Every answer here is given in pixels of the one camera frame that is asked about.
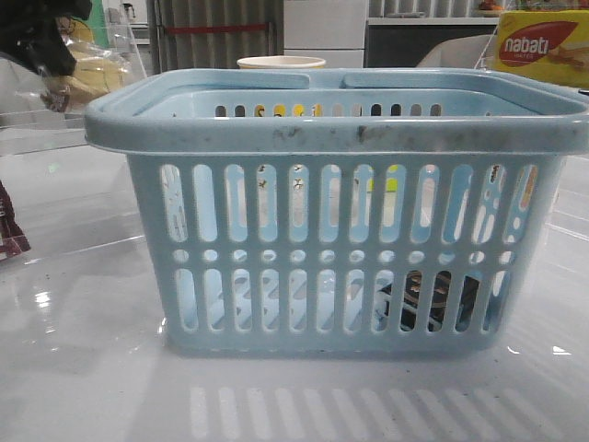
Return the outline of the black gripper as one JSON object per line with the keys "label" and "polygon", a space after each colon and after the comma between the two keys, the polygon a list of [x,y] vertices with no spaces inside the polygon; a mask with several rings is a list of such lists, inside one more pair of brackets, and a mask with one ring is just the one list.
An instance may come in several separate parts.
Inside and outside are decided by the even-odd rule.
{"label": "black gripper", "polygon": [[56,19],[89,18],[86,0],[1,3],[1,56],[40,76],[69,76],[76,60],[67,49]]}

